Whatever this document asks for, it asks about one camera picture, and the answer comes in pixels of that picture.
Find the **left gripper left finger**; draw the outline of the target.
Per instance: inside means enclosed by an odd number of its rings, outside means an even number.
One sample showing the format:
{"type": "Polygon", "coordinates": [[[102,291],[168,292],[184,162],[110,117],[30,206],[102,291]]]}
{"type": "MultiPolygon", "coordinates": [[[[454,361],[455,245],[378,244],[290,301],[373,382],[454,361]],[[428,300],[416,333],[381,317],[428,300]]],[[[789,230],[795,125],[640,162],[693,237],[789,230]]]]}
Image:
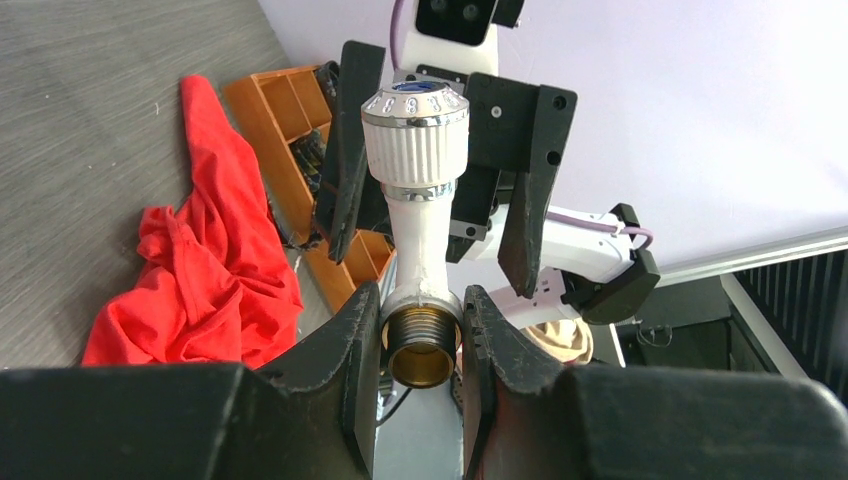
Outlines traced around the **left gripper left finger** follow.
{"type": "Polygon", "coordinates": [[[259,370],[237,363],[8,370],[5,479],[369,479],[380,291],[259,370]]]}

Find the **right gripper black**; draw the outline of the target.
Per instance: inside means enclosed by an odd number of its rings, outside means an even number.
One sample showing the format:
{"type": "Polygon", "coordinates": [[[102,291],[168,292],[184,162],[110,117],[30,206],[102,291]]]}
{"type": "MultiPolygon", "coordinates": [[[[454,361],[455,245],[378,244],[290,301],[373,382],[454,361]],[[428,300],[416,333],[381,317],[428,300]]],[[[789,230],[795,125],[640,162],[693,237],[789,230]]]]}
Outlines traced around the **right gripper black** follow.
{"type": "MultiPolygon", "coordinates": [[[[386,232],[386,201],[368,173],[361,106],[379,89],[383,47],[347,41],[322,168],[314,224],[328,257],[344,260],[359,229],[386,232]]],[[[437,69],[417,78],[458,87],[470,102],[468,168],[458,181],[446,259],[499,247],[498,264],[514,292],[534,296],[546,213],[578,103],[572,90],[489,74],[437,69]]]]}

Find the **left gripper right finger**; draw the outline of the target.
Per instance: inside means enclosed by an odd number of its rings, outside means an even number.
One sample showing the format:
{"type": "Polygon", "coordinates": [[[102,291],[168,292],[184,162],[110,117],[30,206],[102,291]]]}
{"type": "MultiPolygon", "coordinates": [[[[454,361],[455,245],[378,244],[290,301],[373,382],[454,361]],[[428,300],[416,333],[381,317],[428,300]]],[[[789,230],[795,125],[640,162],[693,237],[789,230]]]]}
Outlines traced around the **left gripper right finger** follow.
{"type": "Polygon", "coordinates": [[[468,479],[843,479],[847,412],[810,380],[568,366],[465,292],[468,479]]]}

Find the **white faucet with chrome head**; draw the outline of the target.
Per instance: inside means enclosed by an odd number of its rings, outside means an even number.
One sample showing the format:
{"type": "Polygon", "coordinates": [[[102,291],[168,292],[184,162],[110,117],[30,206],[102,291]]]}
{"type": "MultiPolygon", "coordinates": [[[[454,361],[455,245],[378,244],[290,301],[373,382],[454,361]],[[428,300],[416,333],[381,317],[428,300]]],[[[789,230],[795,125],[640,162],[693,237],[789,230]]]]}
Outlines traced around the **white faucet with chrome head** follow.
{"type": "Polygon", "coordinates": [[[403,81],[365,101],[361,120],[396,251],[394,287],[381,306],[388,370],[406,387],[433,388],[451,377],[462,342],[446,252],[468,165],[470,104],[444,82],[403,81]]]}

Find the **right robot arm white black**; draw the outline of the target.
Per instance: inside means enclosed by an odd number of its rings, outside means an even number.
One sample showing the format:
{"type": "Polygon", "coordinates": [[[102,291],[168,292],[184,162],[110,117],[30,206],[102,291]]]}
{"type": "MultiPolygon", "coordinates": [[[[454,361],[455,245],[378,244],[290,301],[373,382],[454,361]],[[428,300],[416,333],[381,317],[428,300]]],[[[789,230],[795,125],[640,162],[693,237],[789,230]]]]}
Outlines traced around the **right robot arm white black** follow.
{"type": "MultiPolygon", "coordinates": [[[[389,234],[389,209],[368,172],[359,107],[378,90],[383,48],[348,41],[320,69],[335,94],[316,197],[315,228],[340,262],[358,231],[389,234]]],[[[550,204],[577,106],[574,92],[481,72],[421,64],[404,83],[453,90],[470,101],[469,166],[454,197],[446,259],[496,258],[508,286],[491,293],[516,328],[579,317],[612,324],[636,313],[659,281],[650,236],[634,209],[602,214],[550,204]]]]}

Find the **red cloth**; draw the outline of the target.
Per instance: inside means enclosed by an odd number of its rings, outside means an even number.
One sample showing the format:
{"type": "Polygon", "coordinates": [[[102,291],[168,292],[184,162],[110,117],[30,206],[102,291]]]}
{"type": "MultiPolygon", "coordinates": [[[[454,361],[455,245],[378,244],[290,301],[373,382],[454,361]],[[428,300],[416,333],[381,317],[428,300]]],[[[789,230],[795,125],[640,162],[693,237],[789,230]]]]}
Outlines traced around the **red cloth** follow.
{"type": "Polygon", "coordinates": [[[268,364],[296,344],[303,309],[248,142],[210,81],[180,83],[192,190],[180,208],[147,208],[144,267],[95,318],[86,366],[268,364]]]}

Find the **orange compartment tray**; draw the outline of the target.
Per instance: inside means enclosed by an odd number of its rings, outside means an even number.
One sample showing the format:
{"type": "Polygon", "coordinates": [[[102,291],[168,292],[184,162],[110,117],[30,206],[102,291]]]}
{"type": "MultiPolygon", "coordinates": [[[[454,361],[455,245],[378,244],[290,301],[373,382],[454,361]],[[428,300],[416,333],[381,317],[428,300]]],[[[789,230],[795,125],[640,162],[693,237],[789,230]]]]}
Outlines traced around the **orange compartment tray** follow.
{"type": "MultiPolygon", "coordinates": [[[[286,221],[289,244],[302,245],[311,233],[314,194],[296,161],[298,140],[318,132],[329,139],[332,113],[315,66],[256,73],[223,88],[242,136],[253,147],[269,194],[286,221]]],[[[345,260],[328,258],[328,243],[308,248],[303,258],[330,310],[335,313],[357,287],[381,280],[395,253],[381,234],[359,231],[345,260]]]]}

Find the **aluminium frame rail front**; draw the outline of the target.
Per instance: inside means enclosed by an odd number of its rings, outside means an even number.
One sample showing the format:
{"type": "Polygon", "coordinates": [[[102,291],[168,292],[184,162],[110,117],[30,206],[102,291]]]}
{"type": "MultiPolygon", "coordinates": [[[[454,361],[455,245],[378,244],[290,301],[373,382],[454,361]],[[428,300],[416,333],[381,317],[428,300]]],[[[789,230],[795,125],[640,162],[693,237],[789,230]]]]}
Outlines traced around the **aluminium frame rail front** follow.
{"type": "Polygon", "coordinates": [[[657,286],[687,283],[846,249],[847,227],[841,226],[664,267],[657,286]]]}

